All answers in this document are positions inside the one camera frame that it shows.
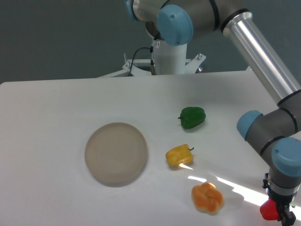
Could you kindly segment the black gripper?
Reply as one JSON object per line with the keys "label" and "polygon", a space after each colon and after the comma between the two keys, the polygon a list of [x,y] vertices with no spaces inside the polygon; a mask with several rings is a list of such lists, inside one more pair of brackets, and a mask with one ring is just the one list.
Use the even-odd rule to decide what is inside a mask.
{"label": "black gripper", "polygon": [[281,224],[294,224],[295,214],[290,211],[290,204],[299,190],[299,178],[274,175],[266,173],[262,182],[262,188],[267,195],[277,203],[278,221]]}

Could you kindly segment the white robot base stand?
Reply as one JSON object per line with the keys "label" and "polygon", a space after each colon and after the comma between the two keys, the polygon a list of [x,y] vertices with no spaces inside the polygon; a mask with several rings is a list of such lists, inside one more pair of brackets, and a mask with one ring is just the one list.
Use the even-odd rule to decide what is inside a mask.
{"label": "white robot base stand", "polygon": [[[138,59],[136,54],[140,50],[150,50],[150,59]],[[153,41],[149,48],[139,48],[131,59],[124,55],[122,69],[102,78],[143,77],[150,75],[192,74],[202,73],[202,63],[206,56],[198,53],[194,58],[186,57],[187,44],[170,46],[165,41]]]}

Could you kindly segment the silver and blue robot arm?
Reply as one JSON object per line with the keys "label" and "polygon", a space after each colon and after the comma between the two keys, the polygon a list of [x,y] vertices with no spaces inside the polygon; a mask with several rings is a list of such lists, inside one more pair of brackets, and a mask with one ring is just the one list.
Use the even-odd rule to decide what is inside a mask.
{"label": "silver and blue robot arm", "polygon": [[301,87],[238,0],[127,0],[130,18],[143,21],[155,39],[171,46],[194,35],[220,30],[231,39],[278,108],[269,114],[249,111],[237,122],[243,139],[268,164],[262,186],[268,200],[263,218],[284,226],[296,221],[291,202],[301,186]]}

